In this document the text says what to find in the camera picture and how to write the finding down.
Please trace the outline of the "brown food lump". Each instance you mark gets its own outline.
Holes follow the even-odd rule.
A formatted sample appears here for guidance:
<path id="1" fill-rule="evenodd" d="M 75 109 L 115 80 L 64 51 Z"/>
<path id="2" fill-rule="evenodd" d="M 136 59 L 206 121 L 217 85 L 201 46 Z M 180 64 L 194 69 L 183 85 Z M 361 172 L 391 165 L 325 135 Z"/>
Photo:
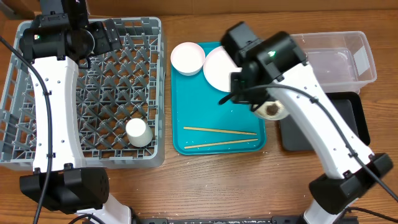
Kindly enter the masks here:
<path id="1" fill-rule="evenodd" d="M 266 107 L 266 113 L 269 116 L 275 116 L 278 112 L 279 112 L 279 106 L 276 103 L 273 103 Z"/>

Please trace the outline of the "white plastic cup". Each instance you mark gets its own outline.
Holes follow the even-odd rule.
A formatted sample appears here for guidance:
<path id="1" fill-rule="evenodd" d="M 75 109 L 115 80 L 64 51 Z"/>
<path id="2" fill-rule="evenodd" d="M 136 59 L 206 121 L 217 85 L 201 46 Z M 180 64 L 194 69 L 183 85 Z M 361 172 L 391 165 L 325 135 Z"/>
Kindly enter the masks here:
<path id="1" fill-rule="evenodd" d="M 140 118 L 133 118 L 127 122 L 126 134 L 129 142 L 136 147 L 147 146 L 153 138 L 151 128 Z"/>

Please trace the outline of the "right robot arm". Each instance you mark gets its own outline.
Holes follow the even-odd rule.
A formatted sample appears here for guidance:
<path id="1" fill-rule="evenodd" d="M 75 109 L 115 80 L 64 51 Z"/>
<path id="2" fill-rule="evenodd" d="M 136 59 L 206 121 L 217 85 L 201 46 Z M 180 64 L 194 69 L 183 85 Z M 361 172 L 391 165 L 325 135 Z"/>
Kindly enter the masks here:
<path id="1" fill-rule="evenodd" d="M 324 174 L 309 185 L 313 202 L 299 223 L 336 223 L 392 169 L 386 153 L 374 153 L 346 124 L 315 77 L 303 50 L 278 32 L 260 39 L 244 22 L 230 27 L 221 45 L 240 68 L 231 74 L 225 101 L 252 112 L 278 100 L 314 148 Z"/>

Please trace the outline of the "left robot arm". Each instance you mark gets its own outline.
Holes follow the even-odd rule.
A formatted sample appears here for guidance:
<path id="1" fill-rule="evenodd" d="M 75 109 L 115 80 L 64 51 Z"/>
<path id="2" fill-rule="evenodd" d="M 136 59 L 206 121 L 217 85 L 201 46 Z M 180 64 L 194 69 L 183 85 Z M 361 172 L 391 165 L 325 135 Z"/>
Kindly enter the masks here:
<path id="1" fill-rule="evenodd" d="M 87 166 L 77 122 L 79 63 L 121 48 L 114 22 L 90 22 L 85 1 L 41 1 L 40 8 L 19 41 L 37 126 L 33 173 L 20 178 L 21 192 L 75 220 L 135 223 L 132 209 L 110 194 L 105 169 Z"/>

